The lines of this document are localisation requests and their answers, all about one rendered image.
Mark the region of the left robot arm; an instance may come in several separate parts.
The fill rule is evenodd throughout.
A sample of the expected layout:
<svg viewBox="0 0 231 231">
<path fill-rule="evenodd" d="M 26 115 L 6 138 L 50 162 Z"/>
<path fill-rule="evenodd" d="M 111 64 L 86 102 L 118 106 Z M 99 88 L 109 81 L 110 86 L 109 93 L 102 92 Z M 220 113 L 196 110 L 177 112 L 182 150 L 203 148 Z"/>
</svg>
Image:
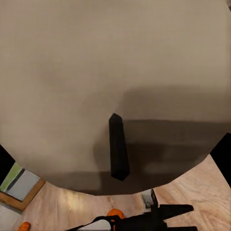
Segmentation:
<svg viewBox="0 0 231 231">
<path fill-rule="evenodd" d="M 143 201 L 142 215 L 121 219 L 119 215 L 100 216 L 94 222 L 67 231 L 198 231 L 192 227 L 167 227 L 163 220 L 193 211 L 191 205 L 160 205 L 154 190 L 140 193 Z M 112 222 L 111 222 L 112 221 Z"/>
</svg>

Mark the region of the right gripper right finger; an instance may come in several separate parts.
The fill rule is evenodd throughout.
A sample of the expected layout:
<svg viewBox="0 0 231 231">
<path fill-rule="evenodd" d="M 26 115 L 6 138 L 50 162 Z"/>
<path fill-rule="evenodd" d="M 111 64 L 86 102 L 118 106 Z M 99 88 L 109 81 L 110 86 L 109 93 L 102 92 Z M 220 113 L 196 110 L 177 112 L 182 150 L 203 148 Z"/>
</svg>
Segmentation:
<svg viewBox="0 0 231 231">
<path fill-rule="evenodd" d="M 227 133 L 210 154 L 231 187 L 231 134 Z"/>
</svg>

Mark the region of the pillar candle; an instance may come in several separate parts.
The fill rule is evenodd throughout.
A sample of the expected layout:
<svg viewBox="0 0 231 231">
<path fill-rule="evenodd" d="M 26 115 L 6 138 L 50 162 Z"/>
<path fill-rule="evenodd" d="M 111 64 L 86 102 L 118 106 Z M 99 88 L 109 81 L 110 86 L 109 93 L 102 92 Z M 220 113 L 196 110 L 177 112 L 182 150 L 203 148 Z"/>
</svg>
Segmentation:
<svg viewBox="0 0 231 231">
<path fill-rule="evenodd" d="M 25 170 L 141 193 L 230 129 L 225 0 L 0 0 L 0 145 Z"/>
</svg>

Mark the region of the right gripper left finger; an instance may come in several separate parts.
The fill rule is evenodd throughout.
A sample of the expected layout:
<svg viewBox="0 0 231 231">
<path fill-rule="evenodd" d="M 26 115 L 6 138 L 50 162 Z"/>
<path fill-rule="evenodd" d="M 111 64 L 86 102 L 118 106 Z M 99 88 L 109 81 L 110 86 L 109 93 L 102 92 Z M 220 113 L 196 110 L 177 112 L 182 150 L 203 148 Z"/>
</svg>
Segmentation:
<svg viewBox="0 0 231 231">
<path fill-rule="evenodd" d="M 0 145 L 0 186 L 16 161 Z"/>
</svg>

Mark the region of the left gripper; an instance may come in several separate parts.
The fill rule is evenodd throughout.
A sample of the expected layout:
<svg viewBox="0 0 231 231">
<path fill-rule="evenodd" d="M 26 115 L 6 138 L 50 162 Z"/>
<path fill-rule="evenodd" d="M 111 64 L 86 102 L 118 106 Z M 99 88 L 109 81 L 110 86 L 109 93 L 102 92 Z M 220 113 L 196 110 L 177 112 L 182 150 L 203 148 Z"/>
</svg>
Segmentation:
<svg viewBox="0 0 231 231">
<path fill-rule="evenodd" d="M 192 227 L 167 227 L 163 220 L 193 211 L 191 205 L 151 205 L 151 213 L 130 217 L 130 231 L 198 231 Z"/>
</svg>

